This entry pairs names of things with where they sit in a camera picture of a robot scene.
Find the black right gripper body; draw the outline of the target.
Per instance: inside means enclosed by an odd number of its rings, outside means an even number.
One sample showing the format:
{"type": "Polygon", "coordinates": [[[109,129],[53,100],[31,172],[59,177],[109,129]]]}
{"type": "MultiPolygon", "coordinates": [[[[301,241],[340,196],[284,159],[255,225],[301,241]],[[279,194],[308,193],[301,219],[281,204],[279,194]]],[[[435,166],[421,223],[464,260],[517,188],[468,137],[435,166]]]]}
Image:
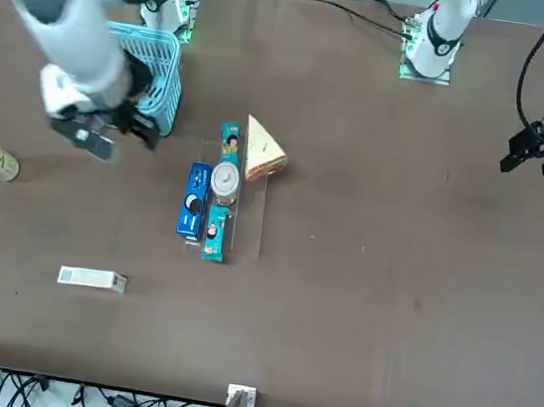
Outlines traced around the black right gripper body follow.
{"type": "Polygon", "coordinates": [[[94,101],[94,111],[103,122],[106,122],[107,112],[118,106],[133,107],[133,112],[136,112],[139,98],[153,82],[153,75],[147,65],[128,51],[123,51],[122,54],[122,71],[117,83],[94,101]]]}

